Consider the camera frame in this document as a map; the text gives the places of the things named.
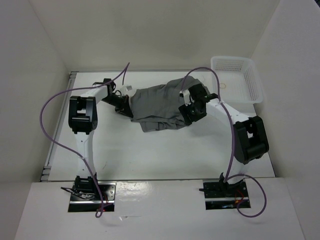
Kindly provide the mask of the grey skirt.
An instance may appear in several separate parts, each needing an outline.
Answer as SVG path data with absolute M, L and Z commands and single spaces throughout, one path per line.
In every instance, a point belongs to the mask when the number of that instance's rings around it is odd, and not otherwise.
M 198 79 L 188 76 L 174 79 L 166 84 L 160 84 L 149 88 L 137 89 L 130 98 L 130 109 L 133 114 L 131 121 L 139 123 L 144 133 L 179 130 L 187 127 L 179 111 L 184 105 L 184 99 L 180 97 L 180 91 L 190 90 L 191 98 L 196 94 L 205 96 L 209 89 Z

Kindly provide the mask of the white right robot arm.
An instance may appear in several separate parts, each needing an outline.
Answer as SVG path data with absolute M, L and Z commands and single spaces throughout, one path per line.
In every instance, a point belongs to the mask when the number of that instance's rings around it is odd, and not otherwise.
M 230 126 L 231 158 L 226 172 L 220 174 L 219 192 L 231 196 L 245 178 L 247 165 L 270 149 L 262 118 L 239 112 L 200 83 L 180 91 L 179 97 L 183 104 L 178 109 L 186 125 L 210 115 Z

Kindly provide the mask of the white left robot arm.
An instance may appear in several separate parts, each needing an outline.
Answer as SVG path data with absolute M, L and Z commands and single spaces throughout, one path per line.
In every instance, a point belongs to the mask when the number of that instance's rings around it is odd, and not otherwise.
M 100 193 L 93 154 L 93 137 L 98 127 L 97 104 L 105 102 L 113 106 L 117 114 L 132 118 L 128 94 L 131 89 L 129 86 L 117 90 L 116 84 L 105 78 L 86 88 L 85 93 L 69 99 L 68 125 L 74 133 L 80 158 L 74 188 L 88 200 L 97 198 Z

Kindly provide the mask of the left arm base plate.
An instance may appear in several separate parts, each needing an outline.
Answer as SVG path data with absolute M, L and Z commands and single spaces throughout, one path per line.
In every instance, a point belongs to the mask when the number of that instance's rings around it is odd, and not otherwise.
M 115 211 L 116 183 L 99 184 L 103 199 L 103 211 Z M 100 212 L 101 198 L 98 192 L 92 190 L 79 190 L 73 185 L 72 187 L 61 187 L 61 189 L 70 194 L 68 212 L 69 213 L 88 213 Z

